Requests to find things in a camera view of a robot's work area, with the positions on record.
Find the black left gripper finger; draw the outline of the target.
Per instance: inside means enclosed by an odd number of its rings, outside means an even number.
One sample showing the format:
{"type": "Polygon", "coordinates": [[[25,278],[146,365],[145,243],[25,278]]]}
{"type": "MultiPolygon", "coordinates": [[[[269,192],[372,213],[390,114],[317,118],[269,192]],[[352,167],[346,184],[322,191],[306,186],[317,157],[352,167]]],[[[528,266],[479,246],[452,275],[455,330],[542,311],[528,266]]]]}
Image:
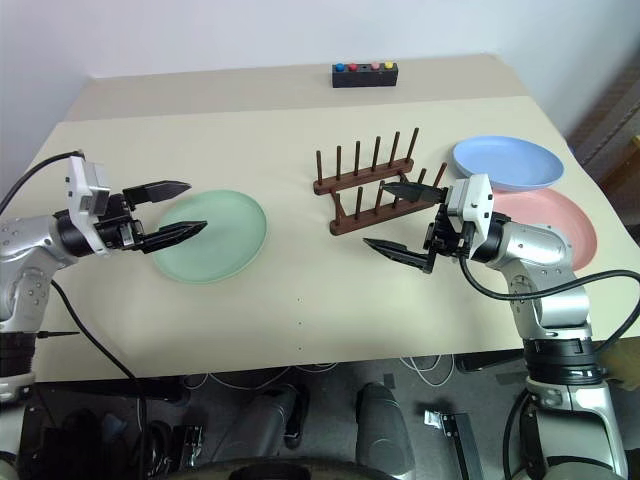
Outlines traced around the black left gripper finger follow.
{"type": "Polygon", "coordinates": [[[165,248],[178,245],[200,233],[208,222],[181,221],[160,227],[151,234],[142,234],[136,238],[134,249],[143,253],[153,253],[165,248]]]}
{"type": "Polygon", "coordinates": [[[189,189],[191,189],[191,185],[188,183],[162,180],[124,189],[122,195],[128,205],[139,205],[169,200],[189,189]]]}

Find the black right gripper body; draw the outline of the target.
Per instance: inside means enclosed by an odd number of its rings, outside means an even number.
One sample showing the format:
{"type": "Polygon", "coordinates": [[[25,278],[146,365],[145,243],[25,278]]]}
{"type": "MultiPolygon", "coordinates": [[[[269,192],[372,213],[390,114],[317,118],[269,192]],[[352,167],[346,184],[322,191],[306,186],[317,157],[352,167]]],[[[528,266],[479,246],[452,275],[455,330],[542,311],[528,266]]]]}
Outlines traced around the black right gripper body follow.
{"type": "Polygon", "coordinates": [[[429,260],[435,260],[438,255],[468,259],[471,257],[472,241],[473,223],[463,221],[460,231],[456,231],[447,213],[447,206],[441,204],[434,221],[428,226],[424,249],[429,260]]]}

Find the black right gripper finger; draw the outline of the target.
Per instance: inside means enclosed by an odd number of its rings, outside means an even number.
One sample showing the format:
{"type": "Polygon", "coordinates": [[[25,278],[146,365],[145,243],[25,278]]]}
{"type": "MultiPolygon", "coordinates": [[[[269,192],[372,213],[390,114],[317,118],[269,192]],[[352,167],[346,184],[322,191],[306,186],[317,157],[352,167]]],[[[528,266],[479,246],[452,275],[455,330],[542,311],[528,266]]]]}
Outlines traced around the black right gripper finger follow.
{"type": "Polygon", "coordinates": [[[446,199],[447,189],[424,185],[416,182],[390,182],[385,183],[383,190],[409,202],[424,201],[432,204],[443,203],[446,199]]]}
{"type": "Polygon", "coordinates": [[[410,251],[405,245],[388,240],[364,238],[364,243],[385,258],[431,274],[434,259],[428,254],[410,251]]]}

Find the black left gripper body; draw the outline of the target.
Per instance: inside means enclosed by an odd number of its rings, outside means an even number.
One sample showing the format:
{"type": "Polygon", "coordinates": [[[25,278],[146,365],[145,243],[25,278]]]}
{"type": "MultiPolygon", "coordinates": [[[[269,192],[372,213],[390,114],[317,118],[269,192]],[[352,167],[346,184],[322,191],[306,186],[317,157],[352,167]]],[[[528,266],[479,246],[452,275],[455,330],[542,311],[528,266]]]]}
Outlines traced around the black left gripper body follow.
{"type": "Polygon", "coordinates": [[[141,221],[132,217],[133,210],[123,194],[109,197],[106,211],[97,222],[97,232],[108,249],[141,249],[144,229],[141,221]]]}

